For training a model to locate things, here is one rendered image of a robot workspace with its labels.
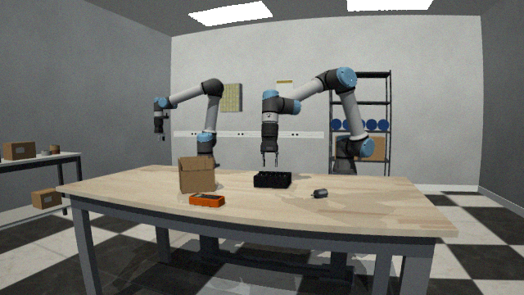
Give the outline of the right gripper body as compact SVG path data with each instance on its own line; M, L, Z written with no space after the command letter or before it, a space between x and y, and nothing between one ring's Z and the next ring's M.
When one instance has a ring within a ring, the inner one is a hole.
M154 133L164 133L163 119L169 119L169 116L163 116L163 111L154 111Z

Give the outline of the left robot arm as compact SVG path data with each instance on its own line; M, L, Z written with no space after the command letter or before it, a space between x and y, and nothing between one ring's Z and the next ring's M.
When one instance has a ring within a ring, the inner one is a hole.
M325 71L307 84L279 97L277 90L263 92L262 113L298 115L300 102L316 93L335 89L341 99L350 134L337 136L336 160L332 168L337 173L355 173L354 157L367 158L373 154L375 142L364 131L364 125L355 98L356 73L349 67ZM349 137L350 136L350 137ZM351 157L352 156L352 157Z

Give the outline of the black lighting desk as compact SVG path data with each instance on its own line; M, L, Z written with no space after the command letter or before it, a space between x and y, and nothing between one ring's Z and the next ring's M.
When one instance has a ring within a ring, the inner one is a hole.
M283 188L287 189L291 183L291 172L259 171L254 176L255 188Z

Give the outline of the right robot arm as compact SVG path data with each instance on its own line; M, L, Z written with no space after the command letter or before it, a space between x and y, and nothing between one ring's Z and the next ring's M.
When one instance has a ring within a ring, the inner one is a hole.
M214 157L213 138L217 142L215 126L219 109L219 100L222 98L223 91L224 85L219 79L208 79L195 87L186 89L167 98L154 98L154 111L163 111L163 109L176 109L178 107L178 103L187 101L188 99L200 96L202 94L207 94L209 101L206 113L205 128L202 130L201 134L197 135L196 140L197 156L208 156L209 159L210 157Z

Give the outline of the brown cardboard box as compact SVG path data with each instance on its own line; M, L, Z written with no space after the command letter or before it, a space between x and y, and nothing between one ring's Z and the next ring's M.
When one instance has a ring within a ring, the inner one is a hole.
M215 159L208 156L180 157L178 169L182 194L215 191Z

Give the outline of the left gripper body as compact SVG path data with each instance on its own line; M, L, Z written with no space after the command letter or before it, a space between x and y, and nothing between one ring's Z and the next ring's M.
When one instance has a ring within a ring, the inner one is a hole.
M262 114L260 145L261 152L278 152L278 114L266 112ZM276 124L277 123L277 124Z

